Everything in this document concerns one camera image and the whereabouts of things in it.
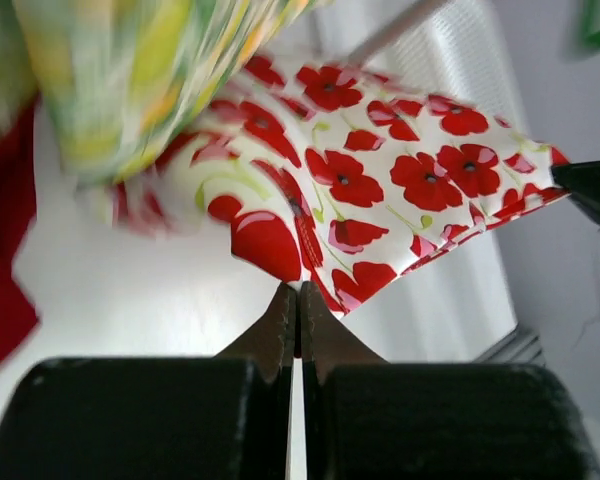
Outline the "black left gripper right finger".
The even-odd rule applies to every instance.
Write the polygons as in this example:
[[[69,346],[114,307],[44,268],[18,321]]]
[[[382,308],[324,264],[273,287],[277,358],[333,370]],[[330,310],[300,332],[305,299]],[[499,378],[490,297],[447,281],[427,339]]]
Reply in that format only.
[[[390,363],[299,293],[311,479],[600,479],[582,416],[529,363]]]

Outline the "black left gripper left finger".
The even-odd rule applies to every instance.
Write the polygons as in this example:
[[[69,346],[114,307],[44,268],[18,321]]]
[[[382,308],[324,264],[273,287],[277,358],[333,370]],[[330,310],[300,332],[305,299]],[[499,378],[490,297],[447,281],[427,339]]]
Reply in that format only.
[[[296,292],[212,357],[56,357],[0,420],[0,479],[284,479]]]

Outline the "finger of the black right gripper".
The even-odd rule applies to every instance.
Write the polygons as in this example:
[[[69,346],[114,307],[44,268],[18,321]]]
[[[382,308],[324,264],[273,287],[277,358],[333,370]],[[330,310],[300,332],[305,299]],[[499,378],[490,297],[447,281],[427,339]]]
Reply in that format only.
[[[551,173],[571,202],[600,227],[600,160],[555,165]]]

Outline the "green hanger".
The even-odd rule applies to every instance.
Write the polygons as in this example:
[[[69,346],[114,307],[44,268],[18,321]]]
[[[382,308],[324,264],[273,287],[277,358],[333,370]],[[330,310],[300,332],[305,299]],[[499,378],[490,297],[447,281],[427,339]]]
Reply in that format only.
[[[600,0],[573,2],[563,52],[573,60],[584,60],[600,54]]]

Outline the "red poppy print skirt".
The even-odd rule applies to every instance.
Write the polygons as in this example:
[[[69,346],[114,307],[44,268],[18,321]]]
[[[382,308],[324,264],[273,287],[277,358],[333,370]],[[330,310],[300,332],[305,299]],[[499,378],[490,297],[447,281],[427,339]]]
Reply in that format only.
[[[558,200],[566,164],[499,116],[358,67],[261,54],[145,171],[106,190],[144,235],[226,225],[233,256],[347,314]]]

